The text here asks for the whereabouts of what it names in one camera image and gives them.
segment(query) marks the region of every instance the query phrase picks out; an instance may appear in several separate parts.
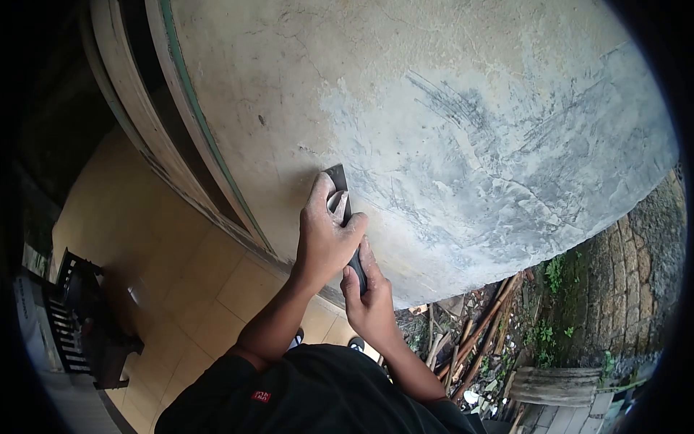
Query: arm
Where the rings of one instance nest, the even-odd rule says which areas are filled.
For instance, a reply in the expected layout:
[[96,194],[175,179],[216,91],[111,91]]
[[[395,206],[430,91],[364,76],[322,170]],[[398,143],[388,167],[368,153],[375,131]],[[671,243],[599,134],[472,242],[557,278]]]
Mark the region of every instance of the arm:
[[296,263],[289,280],[227,352],[245,358],[259,371],[287,351],[311,297],[349,262],[366,230],[368,219],[360,212],[352,215],[346,227],[340,226],[347,196],[343,195],[333,215],[326,203],[334,192],[330,177],[321,172],[301,210]]
[[439,379],[403,340],[393,313],[391,283],[381,274],[366,237],[359,245],[359,260],[368,284],[363,297],[359,297],[359,280],[352,267],[347,266],[342,271],[340,287],[345,296],[349,324],[383,355],[393,379],[405,394],[419,403],[447,399]]

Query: chair backrest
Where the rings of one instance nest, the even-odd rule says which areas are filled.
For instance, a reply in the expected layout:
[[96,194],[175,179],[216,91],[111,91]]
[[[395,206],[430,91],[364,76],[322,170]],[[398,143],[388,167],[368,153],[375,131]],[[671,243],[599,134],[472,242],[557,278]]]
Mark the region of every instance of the chair backrest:
[[75,341],[75,328],[72,312],[63,302],[45,287],[43,289],[46,314],[48,315],[51,334],[58,349],[58,355],[65,372],[70,374],[90,374],[89,364]]

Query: red label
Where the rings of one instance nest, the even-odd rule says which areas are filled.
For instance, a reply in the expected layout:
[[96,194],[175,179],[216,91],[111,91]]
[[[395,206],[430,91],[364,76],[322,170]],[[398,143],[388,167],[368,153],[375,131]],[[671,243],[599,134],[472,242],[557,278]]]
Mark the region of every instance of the red label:
[[251,396],[251,399],[257,399],[258,401],[267,402],[270,401],[270,394],[268,392],[257,391]]

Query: left hand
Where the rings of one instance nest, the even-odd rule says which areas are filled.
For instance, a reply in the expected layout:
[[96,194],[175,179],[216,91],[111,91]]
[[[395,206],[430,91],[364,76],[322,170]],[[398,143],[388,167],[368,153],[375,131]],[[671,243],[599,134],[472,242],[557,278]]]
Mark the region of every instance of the left hand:
[[[315,293],[347,265],[369,224],[366,214],[356,212],[347,226],[341,227],[341,216],[335,218],[327,207],[333,193],[335,184],[327,173],[320,172],[301,210],[299,245],[292,274],[305,281]],[[338,209],[344,212],[344,203]]]

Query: black t-shirt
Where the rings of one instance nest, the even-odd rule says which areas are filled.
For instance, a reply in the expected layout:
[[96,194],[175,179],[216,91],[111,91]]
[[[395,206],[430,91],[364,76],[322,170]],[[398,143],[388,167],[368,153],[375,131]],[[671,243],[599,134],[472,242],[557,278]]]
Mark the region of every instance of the black t-shirt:
[[368,356],[302,344],[259,374],[242,357],[220,357],[161,414],[165,433],[475,434],[450,401],[423,406]]

